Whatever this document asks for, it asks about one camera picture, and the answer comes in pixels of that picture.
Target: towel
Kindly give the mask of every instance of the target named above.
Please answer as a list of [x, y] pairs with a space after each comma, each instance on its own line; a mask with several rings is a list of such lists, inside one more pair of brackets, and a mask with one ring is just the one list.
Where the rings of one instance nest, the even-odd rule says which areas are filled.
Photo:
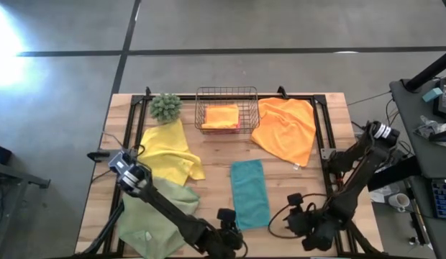
[[237, 104], [206, 107], [206, 123], [203, 129], [235, 129], [239, 124], [239, 107]]
[[147, 129], [141, 145], [145, 147], [138, 160], [150, 166], [153, 176], [184, 185], [188, 176], [205, 179], [201, 158], [191, 154], [181, 120]]
[[[154, 186], [185, 214], [193, 214], [199, 196], [191, 188], [164, 178], [154, 178]], [[177, 226], [141, 199], [124, 195], [124, 212], [118, 220], [119, 238], [147, 259], [163, 259], [185, 245]]]
[[260, 126], [252, 140], [280, 159], [306, 166], [316, 125], [311, 104], [304, 100], [268, 98], [258, 102]]
[[231, 164], [231, 188], [237, 226], [241, 230], [267, 227], [270, 212], [261, 161]]

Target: gray floor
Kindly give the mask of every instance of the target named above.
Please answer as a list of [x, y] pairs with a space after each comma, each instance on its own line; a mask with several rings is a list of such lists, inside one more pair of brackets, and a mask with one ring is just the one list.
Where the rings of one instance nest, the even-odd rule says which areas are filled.
[[[6, 258], [74, 251], [119, 56], [12, 58], [16, 51], [121, 50], [134, 1], [0, 1], [0, 145], [13, 166], [51, 178], [31, 188]], [[133, 50], [214, 47], [401, 47], [446, 45], [440, 0], [144, 0]], [[120, 93], [192, 93], [200, 86], [345, 92], [354, 102], [388, 91], [439, 52], [128, 57]], [[352, 120], [385, 121], [387, 94], [350, 106]], [[399, 119], [396, 127], [403, 130]], [[375, 206], [385, 251], [413, 250], [408, 215]]]

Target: orange towel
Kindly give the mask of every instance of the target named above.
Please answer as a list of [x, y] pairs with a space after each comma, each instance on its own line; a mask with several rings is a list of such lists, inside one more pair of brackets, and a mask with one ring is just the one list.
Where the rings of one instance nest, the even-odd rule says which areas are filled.
[[206, 123], [203, 129], [235, 129], [239, 124], [237, 104], [206, 107]]
[[269, 153], [306, 166], [311, 154], [316, 125], [308, 101], [269, 98], [258, 102], [260, 126], [252, 140]]

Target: blue object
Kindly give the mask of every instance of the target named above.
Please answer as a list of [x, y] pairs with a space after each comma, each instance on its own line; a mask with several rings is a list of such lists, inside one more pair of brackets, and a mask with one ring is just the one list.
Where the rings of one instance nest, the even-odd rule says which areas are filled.
[[231, 185], [237, 227], [241, 230], [267, 227], [270, 212], [261, 161], [233, 163]]
[[442, 95], [442, 90], [440, 90], [440, 88], [434, 88], [431, 91], [427, 92], [425, 95], [423, 95], [423, 101], [430, 102], [441, 95]]
[[431, 182], [436, 217], [446, 219], [446, 180]]

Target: white mug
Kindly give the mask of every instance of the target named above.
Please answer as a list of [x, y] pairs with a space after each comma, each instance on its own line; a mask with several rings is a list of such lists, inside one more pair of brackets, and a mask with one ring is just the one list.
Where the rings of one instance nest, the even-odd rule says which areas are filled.
[[410, 205], [410, 199], [405, 194], [394, 194], [393, 196], [389, 197], [388, 202], [399, 212], [405, 212], [405, 208]]

